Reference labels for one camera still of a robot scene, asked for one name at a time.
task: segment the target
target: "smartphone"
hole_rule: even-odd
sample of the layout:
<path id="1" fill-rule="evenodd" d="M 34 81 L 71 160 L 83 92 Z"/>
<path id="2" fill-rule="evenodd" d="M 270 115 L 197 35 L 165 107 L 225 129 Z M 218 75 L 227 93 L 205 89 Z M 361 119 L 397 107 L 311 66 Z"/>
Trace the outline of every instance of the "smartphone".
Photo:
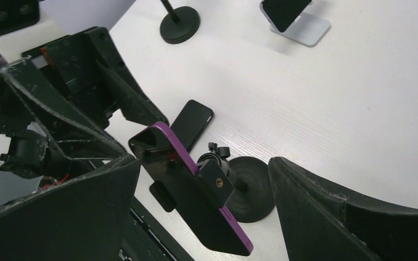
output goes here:
<path id="1" fill-rule="evenodd" d="M 312 0 L 263 0 L 260 10 L 277 31 L 283 33 Z"/>
<path id="2" fill-rule="evenodd" d="M 196 182 L 196 163 L 165 123 L 157 122 L 132 137 L 129 147 L 155 181 L 150 191 L 160 186 L 160 193 L 171 206 L 166 211 L 176 209 L 206 248 L 240 256 L 251 254 L 252 242 L 226 206 L 214 207 L 203 194 Z"/>
<path id="3" fill-rule="evenodd" d="M 213 117 L 214 112 L 210 108 L 195 100 L 189 100 L 170 129 L 187 152 L 190 152 Z"/>

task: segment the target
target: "black phone mount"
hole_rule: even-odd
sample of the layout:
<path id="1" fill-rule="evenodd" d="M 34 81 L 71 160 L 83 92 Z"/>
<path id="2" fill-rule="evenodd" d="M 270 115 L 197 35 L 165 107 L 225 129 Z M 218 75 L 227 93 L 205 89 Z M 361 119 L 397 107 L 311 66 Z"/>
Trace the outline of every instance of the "black phone mount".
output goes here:
<path id="1" fill-rule="evenodd" d="M 268 166 L 253 157 L 238 157 L 230 161 L 229 147 L 218 147 L 210 142 L 209 152 L 197 161 L 205 166 L 211 161 L 217 163 L 235 188 L 226 201 L 226 206 L 238 222 L 251 223 L 265 218 L 275 207 Z"/>
<path id="2" fill-rule="evenodd" d="M 198 30 L 201 19 L 191 7 L 172 8 L 168 0 L 161 0 L 168 14 L 159 28 L 161 37 L 168 44 L 180 44 L 190 39 Z"/>

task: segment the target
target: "curved black panel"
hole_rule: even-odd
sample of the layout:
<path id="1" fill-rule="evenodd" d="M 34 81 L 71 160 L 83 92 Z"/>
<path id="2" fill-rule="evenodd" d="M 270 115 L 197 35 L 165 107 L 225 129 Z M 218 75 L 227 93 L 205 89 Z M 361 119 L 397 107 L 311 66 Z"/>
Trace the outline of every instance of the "curved black panel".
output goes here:
<path id="1" fill-rule="evenodd" d="M 139 161 L 126 154 L 0 206 L 0 260 L 114 260 L 139 171 Z"/>
<path id="2" fill-rule="evenodd" d="M 365 196 L 285 158 L 272 158 L 269 174 L 291 261 L 418 260 L 418 209 Z"/>

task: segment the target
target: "white table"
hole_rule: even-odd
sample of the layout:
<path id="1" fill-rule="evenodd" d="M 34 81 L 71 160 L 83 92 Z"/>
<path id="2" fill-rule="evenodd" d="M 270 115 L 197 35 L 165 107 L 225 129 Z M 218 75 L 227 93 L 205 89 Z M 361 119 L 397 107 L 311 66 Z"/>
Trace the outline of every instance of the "white table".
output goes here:
<path id="1" fill-rule="evenodd" d="M 111 35 L 128 68 L 172 122 L 189 99 L 216 114 L 193 158 L 214 141 L 234 157 L 284 156 L 384 201 L 418 208 L 418 0 L 317 0 L 332 28 L 314 48 L 269 30 L 259 0 L 172 0 L 201 16 L 187 42 L 159 35 L 165 10 L 138 0 Z M 143 127 L 116 114 L 107 129 L 124 145 Z M 249 258 L 205 249 L 165 213 L 142 173 L 136 196 L 197 261 L 287 260 L 278 215 L 242 227 Z"/>

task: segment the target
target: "black stand base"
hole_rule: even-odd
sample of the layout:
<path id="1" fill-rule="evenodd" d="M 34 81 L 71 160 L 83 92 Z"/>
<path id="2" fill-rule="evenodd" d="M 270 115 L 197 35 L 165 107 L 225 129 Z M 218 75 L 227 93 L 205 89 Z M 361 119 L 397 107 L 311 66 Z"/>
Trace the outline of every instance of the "black stand base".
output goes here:
<path id="1" fill-rule="evenodd" d="M 259 221 L 275 207 L 268 165 L 253 157 L 238 157 L 229 161 L 236 173 L 235 192 L 226 206 L 241 223 Z"/>
<path id="2" fill-rule="evenodd" d="M 174 22 L 168 14 L 164 17 L 159 28 L 163 40 L 172 45 L 190 39 L 198 30 L 201 22 L 198 12 L 191 7 L 179 7 L 174 11 L 180 20 Z"/>

